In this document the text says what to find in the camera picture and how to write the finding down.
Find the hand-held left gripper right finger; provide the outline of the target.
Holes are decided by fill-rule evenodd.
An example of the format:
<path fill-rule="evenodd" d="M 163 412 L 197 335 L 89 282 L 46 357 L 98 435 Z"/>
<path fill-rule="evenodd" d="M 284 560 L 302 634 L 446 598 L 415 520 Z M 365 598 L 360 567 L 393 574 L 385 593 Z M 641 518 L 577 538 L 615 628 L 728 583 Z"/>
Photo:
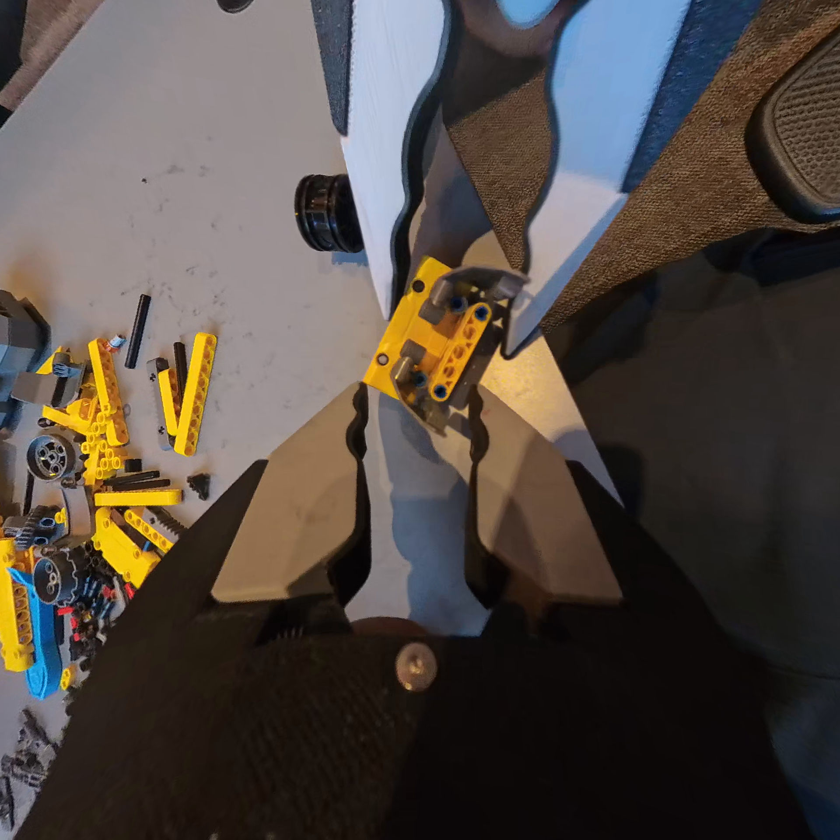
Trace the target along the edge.
<path fill-rule="evenodd" d="M 483 606 L 623 599 L 561 452 L 483 385 L 468 401 L 465 580 Z"/>

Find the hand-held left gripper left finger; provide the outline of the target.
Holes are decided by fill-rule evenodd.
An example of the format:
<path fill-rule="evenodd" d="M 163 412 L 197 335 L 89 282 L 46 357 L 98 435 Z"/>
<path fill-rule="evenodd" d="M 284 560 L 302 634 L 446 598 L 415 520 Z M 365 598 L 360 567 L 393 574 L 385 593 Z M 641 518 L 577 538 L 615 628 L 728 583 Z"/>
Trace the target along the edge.
<path fill-rule="evenodd" d="M 223 604 L 308 595 L 349 604 L 371 572 L 366 385 L 354 383 L 276 448 L 212 589 Z"/>

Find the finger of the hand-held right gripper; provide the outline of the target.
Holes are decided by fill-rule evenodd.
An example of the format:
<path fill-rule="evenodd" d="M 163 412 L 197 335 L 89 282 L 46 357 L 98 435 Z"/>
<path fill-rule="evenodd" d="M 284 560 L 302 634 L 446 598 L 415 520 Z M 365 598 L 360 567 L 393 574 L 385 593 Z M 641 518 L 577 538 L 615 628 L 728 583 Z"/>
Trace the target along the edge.
<path fill-rule="evenodd" d="M 406 284 L 408 229 L 423 193 L 424 144 L 452 24 L 450 2 L 351 4 L 343 158 L 374 293 L 386 319 Z"/>
<path fill-rule="evenodd" d="M 672 57 L 687 1 L 590 1 L 553 52 L 549 115 L 557 139 L 528 225 L 530 282 L 510 316 L 514 354 L 627 201 L 629 165 Z"/>

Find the black toy wheel rim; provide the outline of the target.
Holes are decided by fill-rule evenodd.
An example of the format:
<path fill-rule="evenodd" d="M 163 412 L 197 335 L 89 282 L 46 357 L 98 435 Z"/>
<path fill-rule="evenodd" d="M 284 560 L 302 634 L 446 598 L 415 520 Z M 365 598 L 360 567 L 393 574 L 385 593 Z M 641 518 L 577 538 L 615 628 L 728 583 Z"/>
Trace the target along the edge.
<path fill-rule="evenodd" d="M 297 184 L 293 206 L 298 231 L 311 249 L 343 254 L 364 249 L 347 174 L 305 175 Z"/>

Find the yellow grey toy claw assembly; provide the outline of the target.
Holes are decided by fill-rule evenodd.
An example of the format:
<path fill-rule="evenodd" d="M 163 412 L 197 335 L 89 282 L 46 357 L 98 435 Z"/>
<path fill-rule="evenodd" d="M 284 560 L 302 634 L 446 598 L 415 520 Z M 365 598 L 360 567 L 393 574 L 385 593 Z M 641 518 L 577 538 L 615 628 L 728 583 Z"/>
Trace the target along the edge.
<path fill-rule="evenodd" d="M 514 269 L 451 268 L 424 257 L 362 382 L 445 436 L 480 379 L 480 366 L 504 343 L 513 304 L 528 284 Z"/>

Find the long yellow toy beam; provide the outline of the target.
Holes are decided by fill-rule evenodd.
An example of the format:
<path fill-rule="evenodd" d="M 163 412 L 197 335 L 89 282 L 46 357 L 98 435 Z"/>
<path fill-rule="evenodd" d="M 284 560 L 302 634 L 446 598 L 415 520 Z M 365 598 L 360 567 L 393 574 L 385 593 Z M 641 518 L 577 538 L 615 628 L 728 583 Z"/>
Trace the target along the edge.
<path fill-rule="evenodd" d="M 217 336 L 208 332 L 196 334 L 175 433 L 174 451 L 178 455 L 192 457 L 196 453 L 216 347 Z"/>

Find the yellow holed toy beam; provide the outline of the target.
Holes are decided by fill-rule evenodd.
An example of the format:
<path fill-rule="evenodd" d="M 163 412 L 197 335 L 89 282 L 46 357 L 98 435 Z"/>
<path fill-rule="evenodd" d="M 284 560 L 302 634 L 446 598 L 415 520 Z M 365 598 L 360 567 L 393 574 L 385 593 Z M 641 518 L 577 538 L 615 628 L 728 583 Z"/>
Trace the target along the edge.
<path fill-rule="evenodd" d="M 98 398 L 95 421 L 97 431 L 104 434 L 111 446 L 125 446 L 130 441 L 130 435 L 108 342 L 105 339 L 94 339 L 88 344 L 88 352 Z"/>

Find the pile of small building pieces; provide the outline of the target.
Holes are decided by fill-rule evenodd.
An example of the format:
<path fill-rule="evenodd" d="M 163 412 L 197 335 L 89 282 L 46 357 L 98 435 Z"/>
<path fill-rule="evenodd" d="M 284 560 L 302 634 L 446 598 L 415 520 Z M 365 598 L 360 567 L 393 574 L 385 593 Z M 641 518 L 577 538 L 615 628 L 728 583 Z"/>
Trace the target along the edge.
<path fill-rule="evenodd" d="M 70 706 L 111 625 L 133 598 L 134 588 L 100 552 L 85 557 L 87 579 L 78 598 L 57 606 L 63 671 L 59 690 L 44 700 L 27 696 L 2 704 L 2 838 L 13 837 L 46 782 L 64 736 Z"/>

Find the long black toy axle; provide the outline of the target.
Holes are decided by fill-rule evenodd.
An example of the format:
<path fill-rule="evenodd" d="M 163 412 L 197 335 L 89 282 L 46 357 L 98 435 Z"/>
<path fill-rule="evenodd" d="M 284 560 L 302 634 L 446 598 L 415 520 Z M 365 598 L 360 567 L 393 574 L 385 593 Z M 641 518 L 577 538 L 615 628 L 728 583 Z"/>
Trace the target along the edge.
<path fill-rule="evenodd" d="M 124 357 L 124 367 L 128 370 L 136 369 L 140 357 L 141 344 L 144 338 L 145 328 L 150 314 L 152 298 L 144 293 L 140 295 L 138 306 L 135 312 L 132 331 L 129 337 Z"/>

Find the grey spoked toy wheel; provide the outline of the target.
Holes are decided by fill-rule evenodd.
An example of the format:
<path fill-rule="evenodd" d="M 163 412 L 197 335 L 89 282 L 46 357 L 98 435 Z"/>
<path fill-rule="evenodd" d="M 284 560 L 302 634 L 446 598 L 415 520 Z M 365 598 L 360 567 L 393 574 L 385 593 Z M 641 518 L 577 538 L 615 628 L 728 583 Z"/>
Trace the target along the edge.
<path fill-rule="evenodd" d="M 74 443 L 63 434 L 42 434 L 27 446 L 26 466 L 36 480 L 54 482 L 75 474 L 79 454 Z"/>
<path fill-rule="evenodd" d="M 84 553 L 61 549 L 42 555 L 34 567 L 34 588 L 48 606 L 69 606 L 81 593 L 87 579 Z"/>

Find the blue curved toy panel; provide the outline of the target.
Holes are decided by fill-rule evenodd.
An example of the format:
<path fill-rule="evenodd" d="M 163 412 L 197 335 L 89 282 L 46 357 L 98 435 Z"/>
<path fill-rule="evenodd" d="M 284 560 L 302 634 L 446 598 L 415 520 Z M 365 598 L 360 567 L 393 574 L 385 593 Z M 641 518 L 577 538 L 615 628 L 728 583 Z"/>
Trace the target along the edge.
<path fill-rule="evenodd" d="M 8 573 L 11 580 L 26 592 L 34 654 L 33 664 L 25 671 L 28 691 L 33 698 L 44 700 L 60 689 L 63 671 L 60 633 L 56 629 L 56 621 L 60 619 L 58 608 L 39 599 L 31 573 L 15 568 L 9 568 Z"/>

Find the yellow toy frame part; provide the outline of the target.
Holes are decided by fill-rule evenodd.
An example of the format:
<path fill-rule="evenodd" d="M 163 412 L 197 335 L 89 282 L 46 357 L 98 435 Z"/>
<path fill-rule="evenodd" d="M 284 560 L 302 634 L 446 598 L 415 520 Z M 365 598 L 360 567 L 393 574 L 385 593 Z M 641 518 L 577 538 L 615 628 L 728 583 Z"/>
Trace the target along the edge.
<path fill-rule="evenodd" d="M 9 571 L 31 574 L 34 565 L 32 549 L 18 551 L 14 539 L 1 538 L 1 653 L 5 669 L 15 673 L 31 668 L 35 647 L 28 591 Z"/>

